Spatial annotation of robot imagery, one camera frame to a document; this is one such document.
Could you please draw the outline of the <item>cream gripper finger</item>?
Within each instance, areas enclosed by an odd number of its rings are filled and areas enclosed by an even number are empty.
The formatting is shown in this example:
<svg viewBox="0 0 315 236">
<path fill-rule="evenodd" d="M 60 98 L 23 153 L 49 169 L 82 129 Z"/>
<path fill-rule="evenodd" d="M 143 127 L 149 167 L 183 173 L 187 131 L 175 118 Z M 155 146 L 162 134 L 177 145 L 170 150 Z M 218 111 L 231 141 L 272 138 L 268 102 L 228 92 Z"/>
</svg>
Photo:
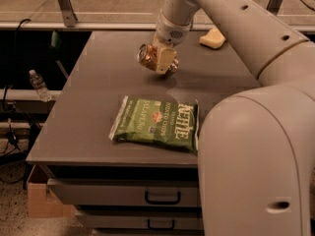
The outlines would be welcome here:
<svg viewBox="0 0 315 236">
<path fill-rule="evenodd" d="M 159 74 L 170 75 L 175 65 L 176 51 L 173 48 L 161 47 L 157 50 L 157 68 Z"/>
</svg>

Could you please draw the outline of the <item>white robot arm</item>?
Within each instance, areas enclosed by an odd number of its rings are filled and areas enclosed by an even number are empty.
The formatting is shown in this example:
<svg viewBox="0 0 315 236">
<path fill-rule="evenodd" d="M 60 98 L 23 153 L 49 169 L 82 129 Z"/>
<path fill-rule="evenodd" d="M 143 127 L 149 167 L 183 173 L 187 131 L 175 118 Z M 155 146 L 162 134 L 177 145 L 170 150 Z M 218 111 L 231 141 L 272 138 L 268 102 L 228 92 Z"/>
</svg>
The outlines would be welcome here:
<svg viewBox="0 0 315 236">
<path fill-rule="evenodd" d="M 259 87 L 226 98 L 200 131 L 206 236 L 311 236 L 314 44 L 252 0 L 165 0 L 158 43 L 203 10 Z"/>
</svg>

